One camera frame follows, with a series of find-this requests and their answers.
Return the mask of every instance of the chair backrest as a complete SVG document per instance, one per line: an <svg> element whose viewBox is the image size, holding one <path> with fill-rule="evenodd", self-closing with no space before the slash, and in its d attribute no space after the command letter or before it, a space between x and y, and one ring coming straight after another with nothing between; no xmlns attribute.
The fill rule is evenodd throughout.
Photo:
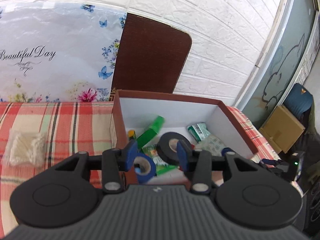
<svg viewBox="0 0 320 240"><path fill-rule="evenodd" d="M297 119L299 119L301 114L311 107L312 102L313 96L310 92L299 83L295 83L283 104Z"/></svg>
<svg viewBox="0 0 320 240"><path fill-rule="evenodd" d="M112 88L172 93L190 47L188 33L128 13Z"/></svg>

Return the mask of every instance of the brick wallpaper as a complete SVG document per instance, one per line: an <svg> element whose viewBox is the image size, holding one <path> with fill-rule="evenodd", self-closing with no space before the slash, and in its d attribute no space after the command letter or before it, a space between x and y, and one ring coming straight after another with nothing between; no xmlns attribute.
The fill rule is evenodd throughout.
<svg viewBox="0 0 320 240"><path fill-rule="evenodd" d="M250 74L280 0L93 0L188 32L192 47L175 93L231 105Z"/></svg>

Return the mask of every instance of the brown box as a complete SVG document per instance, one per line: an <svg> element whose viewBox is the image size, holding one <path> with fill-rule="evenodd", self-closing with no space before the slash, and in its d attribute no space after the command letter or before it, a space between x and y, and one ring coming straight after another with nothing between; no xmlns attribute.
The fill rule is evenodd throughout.
<svg viewBox="0 0 320 240"><path fill-rule="evenodd" d="M169 131L180 133L190 143L196 144L186 127L205 122L209 132L241 156L250 159L258 152L241 124L222 101L130 90L117 90L114 98L110 123L112 147L123 148L128 142L128 130L134 129L139 136L158 115L165 118L165 123L159 135L150 144L157 143L161 135ZM185 182L183 172L175 169L172 173L169 171L149 182L150 184L166 184L167 181Z"/></svg>
<svg viewBox="0 0 320 240"><path fill-rule="evenodd" d="M303 133L305 127L283 105L277 106L267 123L259 132L270 143L276 153L287 153Z"/></svg>

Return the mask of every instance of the plastic sheet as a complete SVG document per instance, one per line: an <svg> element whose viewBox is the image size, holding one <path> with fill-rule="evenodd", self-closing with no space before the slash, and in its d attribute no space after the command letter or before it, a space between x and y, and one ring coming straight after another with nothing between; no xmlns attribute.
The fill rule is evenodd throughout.
<svg viewBox="0 0 320 240"><path fill-rule="evenodd" d="M0 101L107 101L125 19L75 3L0 7Z"/></svg>

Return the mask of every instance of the plaid tablecloth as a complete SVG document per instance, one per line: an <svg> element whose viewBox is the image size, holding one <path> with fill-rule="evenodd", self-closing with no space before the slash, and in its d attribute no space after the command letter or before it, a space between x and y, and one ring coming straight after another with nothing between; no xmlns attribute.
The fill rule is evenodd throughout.
<svg viewBox="0 0 320 240"><path fill-rule="evenodd" d="M3 167L0 165L0 238L8 234L17 222L9 207L12 191L27 179L71 156L78 150L99 155L111 148L110 119L112 102L98 103L0 103L0 157L9 137L10 128L20 131L47 133L45 166ZM278 159L265 138L238 109L229 107L239 123L257 146L253 158ZM100 187L101 173L91 172L90 182Z"/></svg>

